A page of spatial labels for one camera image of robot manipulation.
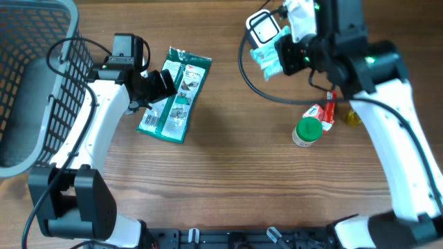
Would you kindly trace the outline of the green 3M glove package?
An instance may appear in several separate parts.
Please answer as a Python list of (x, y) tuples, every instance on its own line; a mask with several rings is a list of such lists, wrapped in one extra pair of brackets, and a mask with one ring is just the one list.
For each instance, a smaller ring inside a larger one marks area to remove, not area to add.
[(163, 64), (170, 72), (177, 94), (147, 109), (137, 131), (165, 140), (183, 143), (193, 106), (207, 78), (212, 59), (171, 47)]

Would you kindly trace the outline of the light teal wipes packet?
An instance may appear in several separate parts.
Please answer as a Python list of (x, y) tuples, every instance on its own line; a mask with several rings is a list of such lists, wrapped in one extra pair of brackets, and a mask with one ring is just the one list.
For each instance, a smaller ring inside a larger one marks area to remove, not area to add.
[(266, 81), (269, 81), (274, 75), (283, 72), (278, 52), (275, 49), (275, 43), (285, 35), (291, 35), (290, 27), (288, 26), (285, 26), (263, 47), (250, 50), (251, 57), (260, 66), (260, 69), (264, 71), (264, 78)]

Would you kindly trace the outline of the red tissue packet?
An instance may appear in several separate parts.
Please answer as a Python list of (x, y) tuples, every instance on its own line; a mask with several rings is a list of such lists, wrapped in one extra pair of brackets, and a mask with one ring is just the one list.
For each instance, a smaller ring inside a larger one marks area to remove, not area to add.
[(325, 114), (325, 111), (323, 110), (323, 108), (320, 105), (315, 104), (315, 105), (311, 106), (306, 112), (304, 112), (302, 117), (303, 118), (315, 118), (319, 121), (322, 121), (324, 114)]

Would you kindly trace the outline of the red stick sachet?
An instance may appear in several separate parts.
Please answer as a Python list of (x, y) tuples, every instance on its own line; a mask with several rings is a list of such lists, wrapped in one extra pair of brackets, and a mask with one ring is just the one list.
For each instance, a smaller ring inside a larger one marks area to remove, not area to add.
[(322, 127), (323, 127), (323, 133), (327, 133), (334, 124), (334, 113), (335, 113), (335, 107), (336, 107), (336, 98), (337, 94), (335, 91), (328, 91), (327, 92), (327, 103), (325, 105), (324, 109), (324, 115), (322, 119)]

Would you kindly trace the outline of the yellow liquid Vim bottle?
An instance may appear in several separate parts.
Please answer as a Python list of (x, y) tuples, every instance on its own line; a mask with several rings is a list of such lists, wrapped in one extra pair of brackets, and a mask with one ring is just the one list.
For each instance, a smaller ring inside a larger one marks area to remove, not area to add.
[(360, 119), (359, 115), (356, 113), (354, 109), (350, 109), (344, 115), (344, 122), (349, 127), (357, 127), (362, 123), (362, 120)]

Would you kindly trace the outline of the red-lidded white cup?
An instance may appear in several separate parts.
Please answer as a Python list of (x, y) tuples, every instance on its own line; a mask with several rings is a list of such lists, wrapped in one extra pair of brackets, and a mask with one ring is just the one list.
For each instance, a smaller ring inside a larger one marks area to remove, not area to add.
[(300, 147), (310, 147), (323, 134), (319, 120), (313, 117), (302, 118), (292, 132), (294, 143)]

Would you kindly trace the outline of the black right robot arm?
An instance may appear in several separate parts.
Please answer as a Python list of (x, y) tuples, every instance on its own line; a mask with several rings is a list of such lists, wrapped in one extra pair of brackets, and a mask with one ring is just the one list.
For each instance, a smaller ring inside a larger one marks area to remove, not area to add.
[(398, 48), (369, 42), (360, 1), (285, 1), (291, 35), (277, 43), (286, 75), (326, 73), (362, 120), (383, 167), (392, 209), (334, 226), (342, 248), (414, 248), (442, 238), (442, 173), (419, 123)]

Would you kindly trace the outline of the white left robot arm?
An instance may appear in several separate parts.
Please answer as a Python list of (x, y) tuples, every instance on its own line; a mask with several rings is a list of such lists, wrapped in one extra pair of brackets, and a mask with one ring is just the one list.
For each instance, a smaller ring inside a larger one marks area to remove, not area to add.
[(117, 33), (101, 63), (75, 83), (85, 91), (80, 111), (49, 166), (30, 171), (28, 189), (46, 237), (79, 239), (82, 246), (157, 248), (146, 223), (123, 216), (102, 176), (114, 131), (131, 103), (150, 108), (176, 94), (167, 70), (150, 71), (150, 47), (141, 37)]

